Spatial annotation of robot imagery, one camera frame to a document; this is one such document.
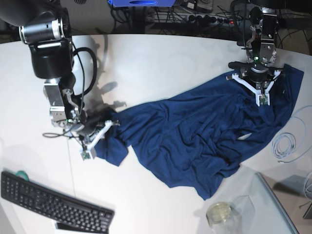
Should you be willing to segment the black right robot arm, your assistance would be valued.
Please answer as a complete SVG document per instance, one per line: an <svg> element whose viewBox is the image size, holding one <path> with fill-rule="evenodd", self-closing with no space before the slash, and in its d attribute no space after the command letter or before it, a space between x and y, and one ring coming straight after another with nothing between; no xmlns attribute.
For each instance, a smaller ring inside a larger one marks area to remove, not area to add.
<svg viewBox="0 0 312 234"><path fill-rule="evenodd" d="M21 41L30 49L34 73L45 80L52 124L82 140L94 139L104 126L104 113L88 116L83 108L97 79L97 58L90 48L73 45L68 10L58 0L2 0L0 18L18 27ZM80 52L91 56L93 75L90 85L75 94L72 70Z"/></svg>

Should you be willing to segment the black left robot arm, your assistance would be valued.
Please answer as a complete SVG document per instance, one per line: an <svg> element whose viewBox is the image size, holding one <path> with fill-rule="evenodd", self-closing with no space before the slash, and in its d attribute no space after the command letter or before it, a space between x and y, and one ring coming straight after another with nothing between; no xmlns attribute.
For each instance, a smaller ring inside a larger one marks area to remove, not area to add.
<svg viewBox="0 0 312 234"><path fill-rule="evenodd" d="M229 68L239 70L251 84L275 80L273 66L279 27L276 11L282 6L281 0L233 0L230 4L234 27L240 34L237 44L245 51L247 62L231 62Z"/></svg>

